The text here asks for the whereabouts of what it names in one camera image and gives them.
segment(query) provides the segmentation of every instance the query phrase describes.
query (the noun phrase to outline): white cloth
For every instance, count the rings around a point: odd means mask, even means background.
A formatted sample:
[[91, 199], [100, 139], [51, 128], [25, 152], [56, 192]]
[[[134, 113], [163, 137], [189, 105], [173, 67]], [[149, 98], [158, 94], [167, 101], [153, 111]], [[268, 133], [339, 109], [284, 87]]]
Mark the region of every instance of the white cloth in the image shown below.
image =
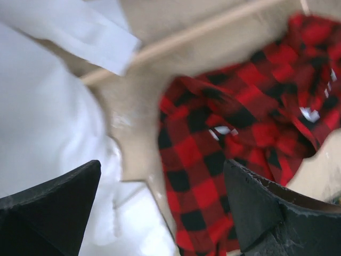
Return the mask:
[[174, 240], [144, 182], [118, 184], [120, 236], [106, 246], [83, 243], [79, 256], [173, 256]]
[[97, 101], [39, 44], [2, 23], [0, 38], [0, 197], [97, 159], [102, 175], [85, 241], [113, 242], [121, 153]]
[[0, 20], [117, 75], [140, 45], [119, 0], [0, 0]]

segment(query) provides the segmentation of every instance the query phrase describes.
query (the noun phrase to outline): red plaid shirt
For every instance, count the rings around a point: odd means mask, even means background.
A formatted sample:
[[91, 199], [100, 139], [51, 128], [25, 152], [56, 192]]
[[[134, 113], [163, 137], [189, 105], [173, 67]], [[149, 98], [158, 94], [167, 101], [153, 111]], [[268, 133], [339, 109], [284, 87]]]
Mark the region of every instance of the red plaid shirt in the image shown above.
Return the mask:
[[238, 248], [227, 158], [286, 185], [340, 127], [340, 23], [299, 14], [288, 25], [249, 61], [178, 77], [162, 97], [158, 144], [181, 255]]

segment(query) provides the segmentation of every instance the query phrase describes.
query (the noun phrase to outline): clothing pile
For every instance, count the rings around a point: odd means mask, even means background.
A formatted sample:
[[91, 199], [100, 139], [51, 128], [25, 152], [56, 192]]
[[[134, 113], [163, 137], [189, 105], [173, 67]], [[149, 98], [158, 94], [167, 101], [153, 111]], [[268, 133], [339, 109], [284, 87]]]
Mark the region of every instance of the clothing pile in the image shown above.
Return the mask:
[[239, 247], [226, 159], [285, 186], [340, 127], [340, 64], [341, 24], [296, 14], [249, 61], [174, 79], [160, 101], [158, 145], [181, 255]]

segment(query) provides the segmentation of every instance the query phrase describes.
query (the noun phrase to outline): wooden stick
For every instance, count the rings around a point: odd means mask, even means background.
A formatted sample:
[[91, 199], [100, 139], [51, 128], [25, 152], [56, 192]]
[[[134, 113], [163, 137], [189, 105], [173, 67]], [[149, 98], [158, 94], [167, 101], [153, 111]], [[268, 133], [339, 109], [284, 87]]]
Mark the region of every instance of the wooden stick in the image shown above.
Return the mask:
[[[169, 52], [172, 52], [184, 44], [192, 42], [211, 31], [220, 29], [238, 19], [253, 13], [257, 13], [267, 7], [283, 1], [286, 0], [257, 0], [237, 6], [223, 14], [208, 19], [204, 22], [200, 22], [188, 29], [180, 31], [179, 33], [166, 37], [159, 42], [146, 46], [135, 56], [132, 65], [140, 65], [142, 63], [155, 60], [156, 58], [163, 57]], [[107, 71], [103, 68], [98, 68], [92, 72], [89, 72], [88, 74], [85, 74], [84, 76], [81, 76], [80, 79], [84, 84], [93, 87], [96, 86], [97, 82], [100, 82], [111, 75], [113, 75], [113, 73], [110, 71]]]
[[303, 10], [304, 14], [309, 15], [310, 14], [310, 10], [309, 10], [309, 6], [308, 6], [307, 0], [300, 0], [300, 2], [301, 2], [301, 6], [302, 6], [302, 10]]

